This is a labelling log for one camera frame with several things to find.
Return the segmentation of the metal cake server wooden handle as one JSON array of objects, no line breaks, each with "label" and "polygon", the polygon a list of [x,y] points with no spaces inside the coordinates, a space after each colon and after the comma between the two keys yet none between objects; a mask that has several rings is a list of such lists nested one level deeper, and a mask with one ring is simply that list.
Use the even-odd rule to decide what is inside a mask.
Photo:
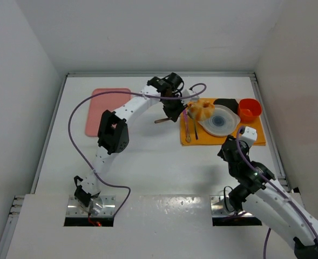
[{"label": "metal cake server wooden handle", "polygon": [[[188,116],[190,119],[193,119],[193,117],[192,117],[192,115],[190,114],[189,110],[184,110],[184,111],[182,112],[182,114]],[[159,124],[159,123],[162,123],[162,122],[172,121],[172,120],[173,120],[172,118],[163,118],[163,119],[155,120],[154,123],[155,123],[155,124]]]}]

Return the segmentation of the golden bread roll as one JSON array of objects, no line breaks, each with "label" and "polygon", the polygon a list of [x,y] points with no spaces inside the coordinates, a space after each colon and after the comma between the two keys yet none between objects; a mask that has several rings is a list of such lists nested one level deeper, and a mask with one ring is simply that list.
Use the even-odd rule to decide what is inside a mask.
[{"label": "golden bread roll", "polygon": [[210,118],[215,110],[212,103],[205,100],[198,100],[188,104],[188,114],[191,119],[196,121],[205,121]]}]

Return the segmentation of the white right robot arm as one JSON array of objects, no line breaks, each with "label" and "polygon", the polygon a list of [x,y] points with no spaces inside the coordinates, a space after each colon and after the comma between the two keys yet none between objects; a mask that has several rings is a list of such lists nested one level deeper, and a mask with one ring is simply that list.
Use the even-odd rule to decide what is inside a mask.
[{"label": "white right robot arm", "polygon": [[245,141],[228,135],[218,156],[239,183],[228,195],[236,212],[251,213],[293,249],[296,258],[318,258],[318,220],[280,185],[262,163],[250,160]]}]

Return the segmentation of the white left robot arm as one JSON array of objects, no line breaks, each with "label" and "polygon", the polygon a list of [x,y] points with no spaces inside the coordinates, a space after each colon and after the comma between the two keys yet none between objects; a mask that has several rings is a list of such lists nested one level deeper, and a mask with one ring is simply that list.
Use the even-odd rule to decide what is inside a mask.
[{"label": "white left robot arm", "polygon": [[176,73],[159,78],[153,77],[139,92],[129,92],[131,99],[114,111],[105,110],[102,113],[97,132],[97,152],[93,161],[85,155],[82,158],[91,170],[85,178],[75,176],[75,198],[85,208],[90,208],[92,199],[100,194],[98,183],[108,185],[101,174],[106,172],[117,154],[125,150],[129,144],[128,129],[131,124],[150,107],[157,103],[163,104],[167,118],[173,122],[178,120],[187,107],[191,92],[184,88],[183,79]]}]

